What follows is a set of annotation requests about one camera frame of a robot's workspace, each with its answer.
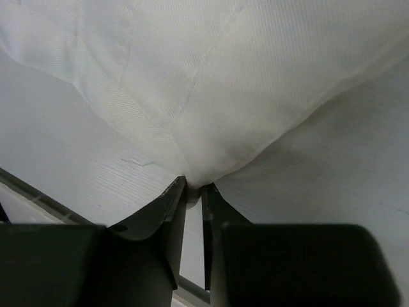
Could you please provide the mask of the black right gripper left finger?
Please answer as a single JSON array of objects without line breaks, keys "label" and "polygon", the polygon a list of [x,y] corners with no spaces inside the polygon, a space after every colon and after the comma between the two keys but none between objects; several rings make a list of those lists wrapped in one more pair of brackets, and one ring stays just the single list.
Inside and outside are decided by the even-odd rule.
[{"label": "black right gripper left finger", "polygon": [[116,244],[116,306],[170,306],[178,288],[186,215],[186,179],[110,226]]}]

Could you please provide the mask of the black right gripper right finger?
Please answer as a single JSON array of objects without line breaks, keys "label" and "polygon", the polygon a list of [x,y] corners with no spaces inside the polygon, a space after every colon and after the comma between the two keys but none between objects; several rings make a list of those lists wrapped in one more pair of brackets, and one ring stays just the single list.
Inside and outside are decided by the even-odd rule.
[{"label": "black right gripper right finger", "polygon": [[223,227],[228,224],[252,224],[232,207],[216,185],[201,188],[204,244],[204,289],[210,292],[211,306],[231,306],[224,265],[225,245],[221,241]]}]

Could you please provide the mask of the white pleated skirt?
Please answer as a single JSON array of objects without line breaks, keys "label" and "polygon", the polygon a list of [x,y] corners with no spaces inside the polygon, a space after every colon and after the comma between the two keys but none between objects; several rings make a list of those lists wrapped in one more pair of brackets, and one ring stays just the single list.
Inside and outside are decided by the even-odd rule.
[{"label": "white pleated skirt", "polygon": [[407,1],[2,1],[1,167],[54,196],[152,163],[267,183],[384,158]]}]

